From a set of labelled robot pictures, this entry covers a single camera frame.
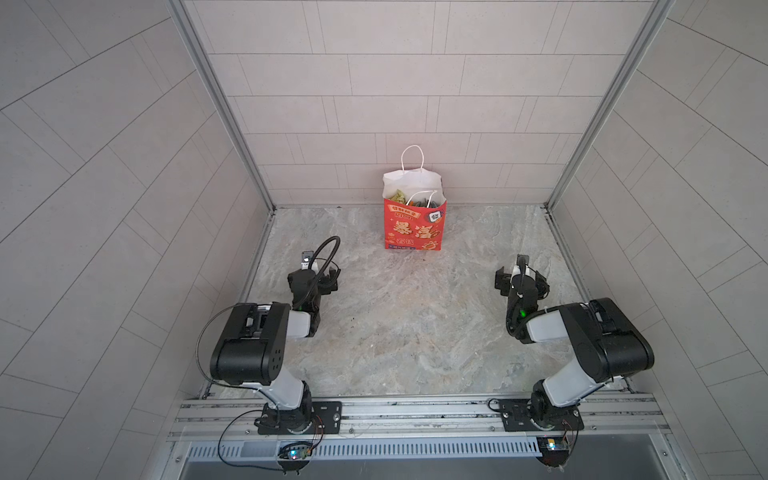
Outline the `red white paper bag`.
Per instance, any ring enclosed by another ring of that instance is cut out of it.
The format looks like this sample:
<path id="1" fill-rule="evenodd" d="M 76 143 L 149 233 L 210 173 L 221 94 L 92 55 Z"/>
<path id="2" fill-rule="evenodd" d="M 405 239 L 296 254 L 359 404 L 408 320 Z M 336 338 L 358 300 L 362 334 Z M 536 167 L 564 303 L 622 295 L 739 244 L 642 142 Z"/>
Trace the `red white paper bag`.
<path id="1" fill-rule="evenodd" d="M 440 251 L 447 200 L 441 175 L 425 168 L 423 149 L 407 146 L 400 168 L 385 173 L 382 180 L 385 248 Z"/>

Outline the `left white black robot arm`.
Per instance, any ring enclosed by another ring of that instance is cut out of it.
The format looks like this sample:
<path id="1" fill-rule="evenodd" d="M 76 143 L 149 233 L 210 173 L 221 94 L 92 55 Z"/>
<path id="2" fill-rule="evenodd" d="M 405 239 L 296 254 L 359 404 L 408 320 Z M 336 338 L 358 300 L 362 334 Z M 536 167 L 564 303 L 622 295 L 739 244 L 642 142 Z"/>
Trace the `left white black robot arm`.
<path id="1" fill-rule="evenodd" d="M 308 384 L 283 368 L 286 341 L 313 337 L 322 297 L 338 289 L 337 268 L 317 281 L 313 275 L 311 269 L 288 275 L 297 307 L 280 302 L 235 305 L 211 354 L 212 380 L 255 390 L 266 399 L 254 421 L 260 435 L 302 435 L 312 427 L 329 434 L 340 430 L 342 404 L 315 401 Z"/>

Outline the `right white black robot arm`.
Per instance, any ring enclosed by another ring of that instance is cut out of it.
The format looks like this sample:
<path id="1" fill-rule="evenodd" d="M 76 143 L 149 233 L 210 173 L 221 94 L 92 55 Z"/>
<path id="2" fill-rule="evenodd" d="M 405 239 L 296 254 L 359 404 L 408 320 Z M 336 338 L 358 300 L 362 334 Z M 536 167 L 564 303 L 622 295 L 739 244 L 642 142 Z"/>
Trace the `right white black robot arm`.
<path id="1" fill-rule="evenodd" d="M 555 374 L 537 381 L 525 405 L 498 402 L 498 412 L 519 427 L 578 431 L 580 402 L 603 386 L 651 369 L 650 343 L 610 298 L 541 309 L 549 294 L 547 279 L 520 255 L 510 272 L 494 274 L 494 288 L 507 299 L 507 333 L 523 344 L 570 342 L 574 353 Z"/>

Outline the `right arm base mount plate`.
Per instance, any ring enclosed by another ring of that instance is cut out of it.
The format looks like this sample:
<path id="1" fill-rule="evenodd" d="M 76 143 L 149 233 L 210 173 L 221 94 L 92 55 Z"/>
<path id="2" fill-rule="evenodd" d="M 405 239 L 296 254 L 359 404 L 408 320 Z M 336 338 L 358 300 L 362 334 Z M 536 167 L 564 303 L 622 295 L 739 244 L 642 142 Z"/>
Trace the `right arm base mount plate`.
<path id="1" fill-rule="evenodd" d="M 555 407 L 546 397 L 492 399 L 488 406 L 501 417 L 506 432 L 581 431 L 583 419 L 576 406 Z"/>

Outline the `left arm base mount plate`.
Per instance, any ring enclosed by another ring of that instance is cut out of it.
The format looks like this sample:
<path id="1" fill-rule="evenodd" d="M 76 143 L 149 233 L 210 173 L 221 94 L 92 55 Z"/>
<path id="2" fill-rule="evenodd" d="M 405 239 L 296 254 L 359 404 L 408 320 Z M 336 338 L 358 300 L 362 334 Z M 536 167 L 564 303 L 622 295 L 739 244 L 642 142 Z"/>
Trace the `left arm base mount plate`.
<path id="1" fill-rule="evenodd" d="M 313 401 L 293 410 L 276 410 L 265 405 L 254 421 L 259 435 L 338 434 L 343 404 L 339 401 Z"/>

